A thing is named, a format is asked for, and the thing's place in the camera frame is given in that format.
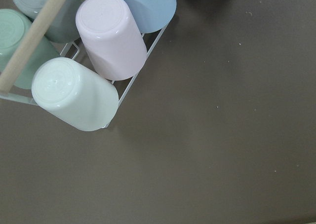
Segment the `pink cup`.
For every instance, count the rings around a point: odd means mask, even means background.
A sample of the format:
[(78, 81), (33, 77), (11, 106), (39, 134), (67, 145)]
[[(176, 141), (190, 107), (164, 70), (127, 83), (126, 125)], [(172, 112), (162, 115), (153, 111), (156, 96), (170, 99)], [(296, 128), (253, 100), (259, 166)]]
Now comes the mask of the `pink cup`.
[(76, 26), (95, 71), (105, 79), (125, 80), (140, 72), (147, 49), (124, 0), (85, 0)]

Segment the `white cup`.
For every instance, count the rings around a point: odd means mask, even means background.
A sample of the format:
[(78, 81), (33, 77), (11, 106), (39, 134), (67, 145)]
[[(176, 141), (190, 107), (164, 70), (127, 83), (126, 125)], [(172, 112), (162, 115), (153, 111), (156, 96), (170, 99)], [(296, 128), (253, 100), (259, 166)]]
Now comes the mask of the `white cup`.
[(41, 108), (81, 131), (105, 127), (119, 107), (118, 92), (109, 81), (65, 57), (40, 66), (31, 90)]

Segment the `blue cup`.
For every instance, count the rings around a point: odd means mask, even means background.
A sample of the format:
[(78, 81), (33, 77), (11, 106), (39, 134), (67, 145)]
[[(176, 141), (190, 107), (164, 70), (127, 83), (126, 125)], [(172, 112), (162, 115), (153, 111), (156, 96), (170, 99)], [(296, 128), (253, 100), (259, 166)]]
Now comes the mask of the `blue cup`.
[(141, 33), (153, 33), (173, 18), (176, 0), (124, 0), (130, 8)]

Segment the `mint green cup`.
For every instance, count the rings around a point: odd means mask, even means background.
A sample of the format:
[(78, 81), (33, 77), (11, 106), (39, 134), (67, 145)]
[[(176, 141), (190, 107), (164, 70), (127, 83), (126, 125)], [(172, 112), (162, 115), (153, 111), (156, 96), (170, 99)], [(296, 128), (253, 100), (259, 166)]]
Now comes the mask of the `mint green cup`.
[[(22, 13), (13, 9), (0, 10), (0, 71), (2, 72), (22, 38), (28, 32), (31, 21)], [(43, 37), (14, 83), (22, 89), (31, 89), (34, 74), (38, 68), (50, 59), (59, 57), (59, 53), (46, 37)]]

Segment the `grey cup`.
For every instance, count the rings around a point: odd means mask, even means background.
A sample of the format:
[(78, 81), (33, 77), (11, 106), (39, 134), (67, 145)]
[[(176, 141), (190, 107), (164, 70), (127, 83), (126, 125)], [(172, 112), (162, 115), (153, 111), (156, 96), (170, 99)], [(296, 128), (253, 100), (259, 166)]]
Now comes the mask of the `grey cup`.
[[(47, 0), (13, 0), (17, 8), (27, 17), (35, 20)], [(45, 36), (55, 43), (68, 43), (79, 38), (76, 27), (76, 13), (81, 0), (66, 0), (52, 21)]]

